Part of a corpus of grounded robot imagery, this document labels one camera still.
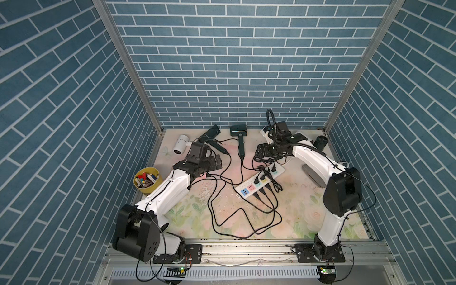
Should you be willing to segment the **white power strip coloured sockets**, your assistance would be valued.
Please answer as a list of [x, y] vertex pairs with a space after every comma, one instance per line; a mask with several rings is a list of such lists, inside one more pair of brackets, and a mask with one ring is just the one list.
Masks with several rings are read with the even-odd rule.
[[266, 167], [265, 171], [266, 172], [262, 171], [259, 174], [252, 176], [245, 182], [235, 187], [235, 191], [239, 194], [241, 198], [247, 199], [248, 197], [256, 193], [258, 190], [260, 190], [262, 187], [266, 186], [267, 184], [270, 184], [271, 179], [268, 175], [275, 179], [282, 173], [284, 173], [285, 169], [281, 165], [274, 164]]

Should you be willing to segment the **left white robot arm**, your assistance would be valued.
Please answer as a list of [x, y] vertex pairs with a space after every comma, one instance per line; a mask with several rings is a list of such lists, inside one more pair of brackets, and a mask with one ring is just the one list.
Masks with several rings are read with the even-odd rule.
[[173, 165], [155, 191], [135, 205], [126, 204], [120, 209], [113, 249], [143, 262], [154, 257], [163, 263], [183, 259], [185, 239], [166, 233], [169, 222], [165, 214], [188, 194], [195, 179], [221, 168], [220, 156], [212, 154], [208, 145], [192, 143], [186, 158]]

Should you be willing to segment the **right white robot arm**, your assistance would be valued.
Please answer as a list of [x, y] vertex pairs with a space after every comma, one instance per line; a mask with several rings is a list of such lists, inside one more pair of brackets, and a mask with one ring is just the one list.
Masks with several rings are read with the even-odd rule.
[[314, 237], [313, 255], [322, 262], [334, 258], [341, 250], [343, 226], [362, 201], [359, 171], [336, 163], [303, 134], [292, 134], [284, 121], [270, 123], [260, 133], [267, 140], [260, 145], [261, 155], [286, 154], [298, 158], [304, 162], [308, 175], [325, 186], [323, 203], [326, 213], [323, 225]]

